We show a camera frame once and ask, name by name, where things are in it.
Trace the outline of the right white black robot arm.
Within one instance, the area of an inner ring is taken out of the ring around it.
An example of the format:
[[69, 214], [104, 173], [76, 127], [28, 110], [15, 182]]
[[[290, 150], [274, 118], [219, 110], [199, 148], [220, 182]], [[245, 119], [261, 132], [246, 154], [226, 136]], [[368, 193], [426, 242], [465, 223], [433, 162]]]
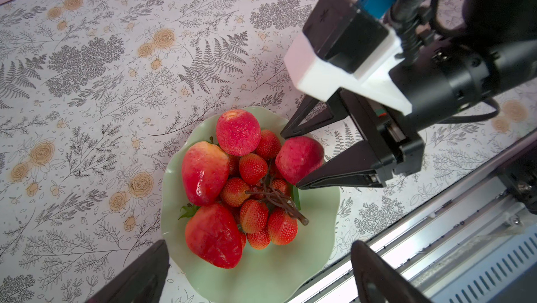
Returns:
[[302, 190], [381, 188], [419, 172], [434, 124], [486, 121], [498, 94], [536, 77], [536, 0], [464, 0], [444, 28], [439, 0], [318, 0], [285, 55], [304, 99], [285, 139], [352, 118], [362, 140], [311, 170], [287, 161]]

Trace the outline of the small red peach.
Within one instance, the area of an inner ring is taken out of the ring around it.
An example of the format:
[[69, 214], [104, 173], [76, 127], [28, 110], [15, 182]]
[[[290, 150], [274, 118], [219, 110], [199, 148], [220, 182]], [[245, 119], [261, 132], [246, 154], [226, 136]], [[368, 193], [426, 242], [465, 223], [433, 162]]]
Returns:
[[284, 179], [297, 185], [304, 177], [323, 164], [324, 149], [310, 137], [294, 137], [285, 141], [275, 159]]
[[218, 118], [216, 135], [225, 153], [245, 156], [259, 145], [261, 128], [258, 120], [249, 111], [233, 109]]

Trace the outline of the small red peach back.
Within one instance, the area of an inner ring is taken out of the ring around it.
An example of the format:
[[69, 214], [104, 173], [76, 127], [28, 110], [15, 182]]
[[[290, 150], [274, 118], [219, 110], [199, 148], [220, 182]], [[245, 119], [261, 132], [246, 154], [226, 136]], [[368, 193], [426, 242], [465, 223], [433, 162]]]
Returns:
[[245, 156], [259, 145], [261, 128], [258, 120], [249, 111], [233, 109], [218, 118], [216, 135], [225, 153]]

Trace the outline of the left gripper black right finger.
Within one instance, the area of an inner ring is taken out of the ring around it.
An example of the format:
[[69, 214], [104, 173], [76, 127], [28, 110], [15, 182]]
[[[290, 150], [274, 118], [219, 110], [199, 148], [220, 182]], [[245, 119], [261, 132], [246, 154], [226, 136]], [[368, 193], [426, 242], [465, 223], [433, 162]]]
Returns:
[[352, 244], [350, 259], [360, 302], [431, 302], [363, 241]]

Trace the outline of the green wavy fruit bowl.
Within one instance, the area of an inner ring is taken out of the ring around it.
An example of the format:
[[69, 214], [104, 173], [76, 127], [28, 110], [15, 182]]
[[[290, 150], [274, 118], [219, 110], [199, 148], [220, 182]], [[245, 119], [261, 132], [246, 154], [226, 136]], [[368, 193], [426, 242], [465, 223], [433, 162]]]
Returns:
[[284, 302], [330, 257], [339, 192], [303, 186], [324, 149], [276, 128], [268, 111], [225, 111], [194, 131], [164, 173], [171, 259], [210, 302]]

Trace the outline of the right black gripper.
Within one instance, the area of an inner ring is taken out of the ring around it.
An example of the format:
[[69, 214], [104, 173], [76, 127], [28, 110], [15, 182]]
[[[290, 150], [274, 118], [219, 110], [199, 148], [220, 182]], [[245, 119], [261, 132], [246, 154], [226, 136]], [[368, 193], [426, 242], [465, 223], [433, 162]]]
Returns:
[[407, 116], [385, 103], [337, 90], [322, 111], [308, 115], [321, 103], [307, 95], [281, 131], [283, 139], [309, 134], [347, 116], [362, 141], [328, 160], [297, 183], [301, 190], [385, 186], [386, 177], [408, 176], [422, 169], [425, 142], [419, 131], [434, 124], [477, 123], [499, 114], [499, 53], [495, 46], [445, 39], [425, 48], [409, 67], [396, 66], [390, 79], [409, 99]]

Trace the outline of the red yellow apple with stem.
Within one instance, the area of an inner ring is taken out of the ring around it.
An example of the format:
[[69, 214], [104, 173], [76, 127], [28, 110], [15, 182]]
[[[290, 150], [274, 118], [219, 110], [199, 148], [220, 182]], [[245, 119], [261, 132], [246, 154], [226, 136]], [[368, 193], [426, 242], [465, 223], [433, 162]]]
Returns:
[[209, 205], [218, 198], [229, 177], [229, 156], [206, 141], [191, 146], [183, 158], [183, 186], [193, 205]]

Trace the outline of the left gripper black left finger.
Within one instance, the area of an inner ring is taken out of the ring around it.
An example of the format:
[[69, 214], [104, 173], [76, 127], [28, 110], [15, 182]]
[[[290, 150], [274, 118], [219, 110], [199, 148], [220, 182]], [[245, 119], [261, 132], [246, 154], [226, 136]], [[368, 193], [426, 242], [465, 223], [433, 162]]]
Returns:
[[159, 302], [168, 271], [169, 252], [161, 239], [87, 302]]

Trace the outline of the red strawberry with green leaves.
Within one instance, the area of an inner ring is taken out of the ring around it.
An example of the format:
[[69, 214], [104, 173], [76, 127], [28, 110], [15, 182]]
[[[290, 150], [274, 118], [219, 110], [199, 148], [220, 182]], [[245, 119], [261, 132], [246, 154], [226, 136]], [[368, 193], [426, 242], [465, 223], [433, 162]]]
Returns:
[[187, 219], [185, 242], [193, 254], [219, 268], [235, 268], [243, 255], [243, 238], [232, 212], [221, 203], [181, 207]]

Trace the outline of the small red peach front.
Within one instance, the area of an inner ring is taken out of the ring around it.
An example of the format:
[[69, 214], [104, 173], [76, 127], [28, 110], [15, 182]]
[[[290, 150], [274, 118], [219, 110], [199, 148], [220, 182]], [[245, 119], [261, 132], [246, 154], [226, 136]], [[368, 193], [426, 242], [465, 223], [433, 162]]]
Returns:
[[294, 137], [285, 141], [275, 159], [284, 179], [297, 185], [304, 177], [323, 164], [324, 149], [310, 137]]

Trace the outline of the red cherry bunch with leaf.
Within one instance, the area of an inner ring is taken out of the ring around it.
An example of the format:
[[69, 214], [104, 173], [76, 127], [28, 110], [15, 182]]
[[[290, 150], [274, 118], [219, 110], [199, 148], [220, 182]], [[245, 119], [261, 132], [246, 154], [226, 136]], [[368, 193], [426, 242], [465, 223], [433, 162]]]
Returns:
[[295, 240], [299, 198], [278, 171], [275, 159], [282, 145], [270, 130], [261, 131], [257, 148], [246, 156], [229, 156], [229, 177], [220, 196], [232, 212], [243, 238], [255, 250]]

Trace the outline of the aluminium rail base frame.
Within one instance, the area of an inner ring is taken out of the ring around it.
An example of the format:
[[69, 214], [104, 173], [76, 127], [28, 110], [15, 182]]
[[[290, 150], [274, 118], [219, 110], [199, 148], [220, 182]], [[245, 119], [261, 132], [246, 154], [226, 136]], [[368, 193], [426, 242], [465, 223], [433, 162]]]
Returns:
[[[536, 133], [365, 241], [431, 302], [536, 301]], [[350, 253], [293, 302], [360, 302]]]

